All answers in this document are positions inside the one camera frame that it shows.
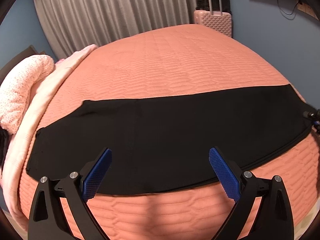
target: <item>blue gripper pad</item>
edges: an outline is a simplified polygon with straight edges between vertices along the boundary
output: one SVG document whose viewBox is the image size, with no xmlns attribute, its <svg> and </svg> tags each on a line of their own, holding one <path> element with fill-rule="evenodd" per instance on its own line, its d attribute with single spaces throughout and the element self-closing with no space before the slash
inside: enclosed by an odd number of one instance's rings
<svg viewBox="0 0 320 240">
<path fill-rule="evenodd" d="M 96 195 L 97 190 L 111 165 L 111 161 L 112 152 L 110 149 L 106 149 L 83 181 L 82 199 L 85 203 Z"/>
<path fill-rule="evenodd" d="M 228 198 L 232 198 L 237 202 L 240 199 L 239 181 L 216 148 L 210 149 L 209 162 L 221 182 Z"/>
</svg>

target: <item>quilted bedspread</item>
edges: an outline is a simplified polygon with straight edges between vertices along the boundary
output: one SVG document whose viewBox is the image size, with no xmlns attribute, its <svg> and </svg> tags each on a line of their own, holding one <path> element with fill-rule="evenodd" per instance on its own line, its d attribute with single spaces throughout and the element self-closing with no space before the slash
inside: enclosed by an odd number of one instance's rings
<svg viewBox="0 0 320 240">
<path fill-rule="evenodd" d="M 61 85 L 37 129 L 71 113 L 84 100 L 176 96 L 286 84 L 286 78 L 259 55 L 217 31 L 200 25 L 168 27 L 93 51 Z M 25 170 L 34 140 L 35 135 L 19 187 L 26 217 L 37 186 Z M 258 177 L 271 179 L 277 174 L 283 178 L 297 225 L 318 198 L 318 167 L 319 141 L 310 133 L 291 150 L 253 172 Z M 248 234 L 259 201 L 241 237 Z M 74 235 L 81 238 L 65 199 L 62 203 Z M 162 194 L 97 195 L 88 201 L 112 240 L 211 239 L 233 204 L 220 183 Z"/>
</svg>

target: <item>diamond textured suitcase shell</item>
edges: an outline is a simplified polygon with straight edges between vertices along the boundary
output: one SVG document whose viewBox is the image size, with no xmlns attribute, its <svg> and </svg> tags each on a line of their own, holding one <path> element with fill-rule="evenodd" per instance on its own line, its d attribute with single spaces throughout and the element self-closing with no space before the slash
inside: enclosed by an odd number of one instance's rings
<svg viewBox="0 0 320 240">
<path fill-rule="evenodd" d="M 210 11 L 196 10 L 194 21 L 195 24 L 204 25 L 232 37 L 232 17 L 227 12 L 223 12 L 221 16 L 220 12 L 214 11 L 211 15 Z"/>
</svg>

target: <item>metal pin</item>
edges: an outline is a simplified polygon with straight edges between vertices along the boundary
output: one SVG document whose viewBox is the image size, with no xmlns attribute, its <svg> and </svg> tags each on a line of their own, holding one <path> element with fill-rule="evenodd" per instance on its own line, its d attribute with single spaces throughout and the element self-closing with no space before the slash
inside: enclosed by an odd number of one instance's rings
<svg viewBox="0 0 320 240">
<path fill-rule="evenodd" d="M 78 176 L 78 172 L 74 171 L 70 173 L 70 178 L 75 179 Z"/>
<path fill-rule="evenodd" d="M 40 182 L 41 182 L 41 183 L 45 183 L 45 182 L 47 181 L 47 179 L 48 179 L 47 177 L 42 177 L 42 178 L 40 179 Z"/>
<path fill-rule="evenodd" d="M 281 179 L 280 176 L 276 175 L 276 176 L 275 176 L 275 180 L 276 180 L 277 182 L 280 182 L 282 179 Z"/>
<path fill-rule="evenodd" d="M 244 172 L 244 176 L 245 176 L 246 178 L 251 178 L 251 177 L 252 177 L 252 173 L 251 173 L 250 171 L 245 171 L 245 172 Z"/>
</svg>

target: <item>curtain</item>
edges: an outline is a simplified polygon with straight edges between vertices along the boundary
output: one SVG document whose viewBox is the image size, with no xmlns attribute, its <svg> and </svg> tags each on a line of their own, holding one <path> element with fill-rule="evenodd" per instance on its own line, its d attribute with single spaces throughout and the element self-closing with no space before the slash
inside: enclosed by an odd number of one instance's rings
<svg viewBox="0 0 320 240">
<path fill-rule="evenodd" d="M 44 33 L 61 59 L 87 45 L 193 23 L 196 0 L 34 0 Z"/>
</svg>

